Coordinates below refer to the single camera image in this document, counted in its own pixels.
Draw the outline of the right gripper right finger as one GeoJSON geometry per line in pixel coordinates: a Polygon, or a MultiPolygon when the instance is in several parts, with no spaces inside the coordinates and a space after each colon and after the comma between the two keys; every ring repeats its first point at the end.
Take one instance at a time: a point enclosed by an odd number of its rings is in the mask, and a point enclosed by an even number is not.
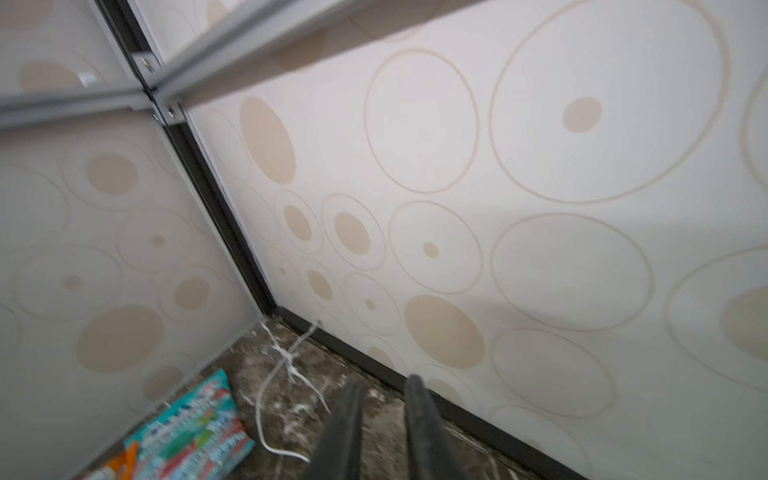
{"type": "Polygon", "coordinates": [[[407,378],[404,398],[409,478],[466,479],[466,469],[420,376],[407,378]]]}

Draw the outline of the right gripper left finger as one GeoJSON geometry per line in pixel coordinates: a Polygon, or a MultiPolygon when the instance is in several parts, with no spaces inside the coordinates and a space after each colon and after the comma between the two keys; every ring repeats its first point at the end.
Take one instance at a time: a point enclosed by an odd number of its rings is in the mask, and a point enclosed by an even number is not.
{"type": "Polygon", "coordinates": [[[359,479],[365,384],[352,379],[341,390],[302,478],[359,479]]]}

